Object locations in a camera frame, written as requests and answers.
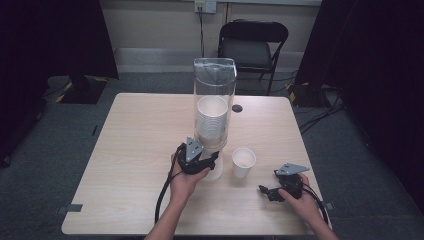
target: wall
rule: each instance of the wall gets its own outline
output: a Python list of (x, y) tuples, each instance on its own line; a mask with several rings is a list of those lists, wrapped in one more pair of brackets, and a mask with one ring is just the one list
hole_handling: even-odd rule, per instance
[[(200, 20), (187, 1), (102, 0), (114, 48), (183, 49), (200, 53)], [(273, 20), (286, 25), (286, 55), (304, 52), (319, 6), (217, 3), (216, 14), (203, 14), (205, 57), (215, 57), (225, 19)]]

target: paper cup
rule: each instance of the paper cup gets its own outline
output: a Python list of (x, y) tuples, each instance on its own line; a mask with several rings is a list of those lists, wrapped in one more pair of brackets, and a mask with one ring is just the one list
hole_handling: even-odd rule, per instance
[(241, 147), (233, 152), (233, 174), (238, 178), (245, 178), (256, 163), (256, 156), (252, 150)]
[(206, 96), (198, 102), (197, 131), (207, 139), (219, 138), (225, 133), (227, 102), (218, 96)]

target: chair backrest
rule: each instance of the chair backrest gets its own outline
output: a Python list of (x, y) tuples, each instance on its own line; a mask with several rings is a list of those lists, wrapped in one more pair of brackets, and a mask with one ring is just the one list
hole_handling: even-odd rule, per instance
[(284, 43), (288, 35), (287, 28), (278, 22), (238, 19), (225, 24), (221, 28), (219, 45), (221, 45), (223, 38)]

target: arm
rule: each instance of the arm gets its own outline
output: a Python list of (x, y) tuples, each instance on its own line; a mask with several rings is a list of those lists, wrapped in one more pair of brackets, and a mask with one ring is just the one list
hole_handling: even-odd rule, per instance
[(175, 164), (172, 173), (172, 176), (175, 176), (175, 178), (171, 181), (171, 199), (156, 225), (144, 238), (145, 240), (173, 238), (178, 220), (180, 219), (188, 199), (194, 192), (197, 183), (204, 178), (209, 171), (210, 168), (206, 168), (198, 174), (187, 175), (185, 173), (180, 173), (180, 165), (178, 163)]
[[(300, 173), (303, 183), (309, 185), (308, 178)], [(318, 210), (315, 199), (307, 192), (302, 191), (302, 196), (299, 199), (295, 199), (284, 189), (279, 189), (278, 193), (286, 199), (286, 201), (293, 207), (296, 213), (305, 221), (315, 233), (318, 240), (338, 240), (339, 238), (334, 234), (331, 228), (322, 219), (321, 214)]]

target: wall outlet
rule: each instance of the wall outlet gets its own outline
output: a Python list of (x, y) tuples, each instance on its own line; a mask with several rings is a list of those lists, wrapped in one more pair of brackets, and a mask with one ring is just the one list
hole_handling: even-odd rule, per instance
[(202, 9), (202, 13), (216, 13), (216, 2), (194, 1), (194, 12), (199, 12), (199, 9)]

